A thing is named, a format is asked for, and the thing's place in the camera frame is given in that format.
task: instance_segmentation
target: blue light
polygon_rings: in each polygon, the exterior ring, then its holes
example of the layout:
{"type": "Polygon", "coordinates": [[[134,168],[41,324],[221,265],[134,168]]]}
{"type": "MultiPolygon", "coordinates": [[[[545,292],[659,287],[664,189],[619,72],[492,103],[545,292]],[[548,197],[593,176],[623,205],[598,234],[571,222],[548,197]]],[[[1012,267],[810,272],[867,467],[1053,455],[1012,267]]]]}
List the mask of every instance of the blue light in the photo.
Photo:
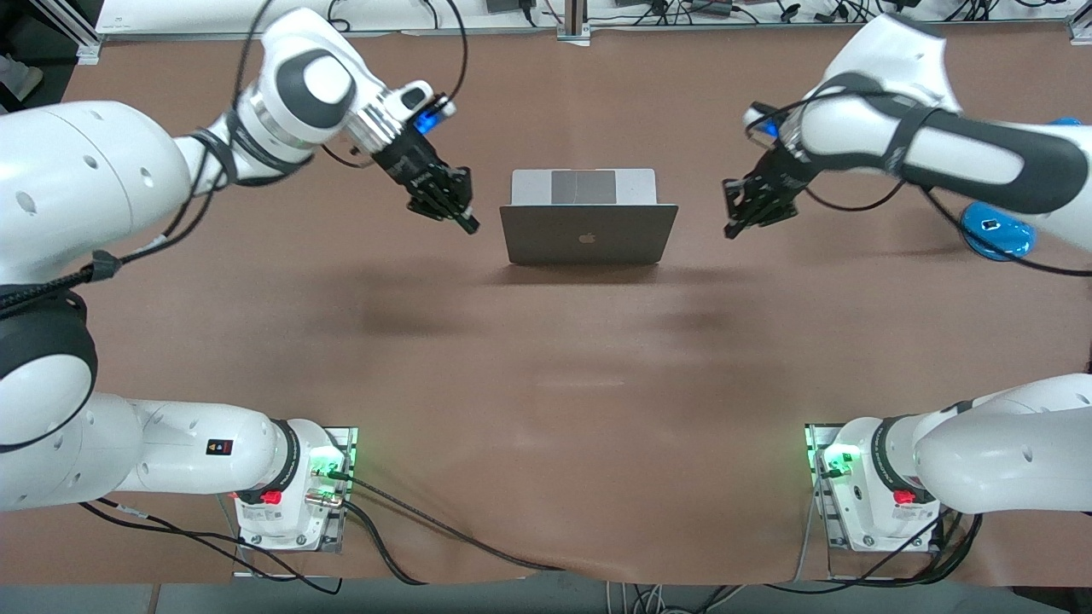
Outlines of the blue light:
{"type": "Polygon", "coordinates": [[[417,131],[420,132],[422,134],[428,134],[428,132],[434,128],[436,128],[436,125],[439,122],[440,122],[439,115],[423,113],[417,116],[417,119],[414,120],[413,125],[414,128],[416,128],[417,131]]]}

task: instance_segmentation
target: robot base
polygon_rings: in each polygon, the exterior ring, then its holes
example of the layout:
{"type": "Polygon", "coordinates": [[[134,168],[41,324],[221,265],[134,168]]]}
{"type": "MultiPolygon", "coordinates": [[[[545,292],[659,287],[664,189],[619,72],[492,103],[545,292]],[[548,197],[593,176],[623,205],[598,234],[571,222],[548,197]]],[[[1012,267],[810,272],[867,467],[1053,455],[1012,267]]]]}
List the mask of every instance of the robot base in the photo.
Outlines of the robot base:
{"type": "Polygon", "coordinates": [[[235,500],[239,536],[266,550],[340,553],[345,517],[336,507],[313,503],[313,497],[336,500],[345,496],[346,485],[320,477],[314,471],[336,470],[352,474],[357,428],[323,429],[304,420],[290,420],[288,425],[299,436],[300,460],[296,476],[282,492],[276,505],[247,505],[235,500]],[[312,500],[308,500],[308,494],[312,495],[312,500]]]}
{"type": "MultiPolygon", "coordinates": [[[[809,424],[805,428],[812,480],[816,471],[843,472],[840,477],[821,479],[816,494],[829,547],[892,552],[940,512],[937,501],[895,503],[873,465],[868,441],[874,430],[875,425],[862,418],[847,425],[809,424]]],[[[928,535],[923,535],[903,552],[929,552],[928,542],[928,535]]]]}

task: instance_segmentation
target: blue disc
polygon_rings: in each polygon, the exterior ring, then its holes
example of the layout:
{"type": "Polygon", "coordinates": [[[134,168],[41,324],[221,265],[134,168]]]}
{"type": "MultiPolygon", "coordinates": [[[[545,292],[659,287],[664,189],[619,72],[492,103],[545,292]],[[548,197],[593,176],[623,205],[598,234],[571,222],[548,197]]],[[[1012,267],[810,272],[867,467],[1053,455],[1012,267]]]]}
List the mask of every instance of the blue disc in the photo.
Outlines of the blue disc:
{"type": "Polygon", "coordinates": [[[990,260],[1002,262],[1010,258],[986,247],[976,238],[989,241],[1013,258],[1023,258],[1035,247],[1035,228],[984,202],[969,204],[963,210],[961,223],[968,231],[963,235],[968,246],[978,256],[990,260]]]}

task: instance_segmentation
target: table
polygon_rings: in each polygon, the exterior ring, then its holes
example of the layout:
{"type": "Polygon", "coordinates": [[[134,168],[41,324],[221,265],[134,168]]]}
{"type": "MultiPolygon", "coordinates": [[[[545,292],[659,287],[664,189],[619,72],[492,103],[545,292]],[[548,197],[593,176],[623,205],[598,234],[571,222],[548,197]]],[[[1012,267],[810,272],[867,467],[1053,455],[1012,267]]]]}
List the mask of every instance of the table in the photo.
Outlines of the table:
{"type": "MultiPolygon", "coordinates": [[[[970,115],[1092,117],[1075,79],[1088,51],[1060,25],[948,32],[970,115]]],[[[178,248],[83,291],[99,390],[359,426],[361,477],[591,577],[784,580],[808,505],[805,423],[928,412],[1079,370],[1092,334],[1084,282],[971,256],[912,190],[859,215],[802,201],[791,222],[722,237],[720,180],[760,154],[741,111],[795,101],[852,33],[616,33],[591,48],[553,33],[474,37],[460,113],[430,139],[474,169],[477,236],[407,213],[381,173],[324,157],[275,187],[232,188],[178,248]],[[661,200],[680,208],[661,265],[508,265],[498,206],[512,169],[626,166],[655,168],[661,200]]],[[[458,69],[454,38],[354,45],[392,86],[447,88],[458,69]]],[[[76,69],[68,98],[120,99],[183,133],[224,108],[238,49],[108,45],[100,66],[76,69]]],[[[815,187],[862,203],[889,181],[830,175],[815,187]]],[[[1090,260],[1049,239],[1038,257],[1090,260]]],[[[212,497],[119,498],[224,528],[212,497]]],[[[366,506],[420,579],[523,572],[366,506]]],[[[958,577],[1092,586],[1090,521],[989,515],[958,577]]],[[[816,533],[808,577],[826,572],[816,533]]],[[[228,562],[183,542],[75,507],[9,513],[0,577],[226,581],[228,562]]],[[[296,560],[308,574],[385,574],[363,530],[341,556],[296,560]]]]}

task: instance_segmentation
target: open laptop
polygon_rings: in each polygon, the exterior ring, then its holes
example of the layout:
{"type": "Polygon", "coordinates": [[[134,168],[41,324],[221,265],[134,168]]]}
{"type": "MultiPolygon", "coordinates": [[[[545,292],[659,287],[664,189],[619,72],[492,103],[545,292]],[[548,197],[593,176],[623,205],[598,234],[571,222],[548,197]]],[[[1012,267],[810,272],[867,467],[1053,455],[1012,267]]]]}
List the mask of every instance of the open laptop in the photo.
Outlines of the open laptop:
{"type": "Polygon", "coordinates": [[[519,169],[500,222],[513,264],[654,264],[677,211],[651,168],[519,169]]]}

